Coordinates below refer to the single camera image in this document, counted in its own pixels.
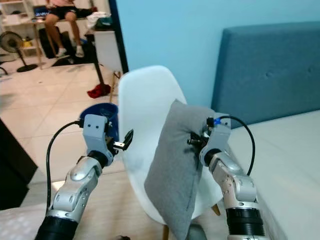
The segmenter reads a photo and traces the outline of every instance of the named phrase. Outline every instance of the red cloth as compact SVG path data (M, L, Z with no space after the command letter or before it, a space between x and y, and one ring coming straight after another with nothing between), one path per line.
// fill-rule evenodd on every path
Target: red cloth
M104 85L104 89L105 89L105 95L108 95L110 93L111 87L108 84ZM102 93L102 89L101 89L101 84L98 84L97 86L95 86L94 89L87 91L88 95L90 98L96 99L100 96L104 96Z

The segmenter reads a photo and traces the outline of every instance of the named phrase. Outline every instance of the blue bucket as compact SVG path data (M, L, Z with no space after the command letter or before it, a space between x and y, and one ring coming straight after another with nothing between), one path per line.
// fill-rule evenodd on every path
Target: blue bucket
M99 103L92 105L85 109L80 114L80 119L85 119L87 114L95 114L105 116L112 122L112 127L109 127L107 135L113 137L114 141L119 141L119 130L118 130L118 107L113 103Z

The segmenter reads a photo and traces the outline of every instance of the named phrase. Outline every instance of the electric fan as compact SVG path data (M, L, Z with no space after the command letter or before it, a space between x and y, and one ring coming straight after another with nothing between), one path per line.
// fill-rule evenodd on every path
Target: electric fan
M20 51L20 49L23 47L23 44L24 42L22 38L15 32L5 31L0 35L0 46L9 53L17 53L23 62L24 66L19 67L16 70L18 73L30 71L38 67L36 64L26 64Z

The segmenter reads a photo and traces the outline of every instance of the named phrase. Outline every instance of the black shorts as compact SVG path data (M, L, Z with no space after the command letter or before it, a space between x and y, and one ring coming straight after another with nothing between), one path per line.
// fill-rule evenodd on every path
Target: black shorts
M57 6L50 9L49 14L56 15L60 20L65 19L65 16L68 12L78 15L78 8L75 6Z

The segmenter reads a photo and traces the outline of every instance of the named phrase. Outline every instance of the tile floor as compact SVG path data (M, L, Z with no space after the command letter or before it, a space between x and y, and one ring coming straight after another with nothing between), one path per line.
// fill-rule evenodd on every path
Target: tile floor
M37 62L32 57L26 58L26 61L29 64ZM99 82L93 64L50 67L54 61L46 59L43 70L37 68L24 73L16 72L21 66L19 60L1 65L9 76L0 77L0 118L38 165L23 206L46 201L45 154L53 134L62 125L76 120L85 108L109 100L107 96L92 99L86 93ZM108 83L112 73L103 67L101 71ZM64 130L51 151L52 181L64 180L68 170L85 150L80 128L72 126ZM201 223L208 239L226 239L226 216L220 209L222 217L217 217L208 209L195 220ZM93 219L95 217L104 220L97 224ZM162 227L144 213L124 172L122 161L115 160L110 167L103 169L103 176L92 192L75 239L113 240L112 236L123 234L132 240L157 240L161 239Z

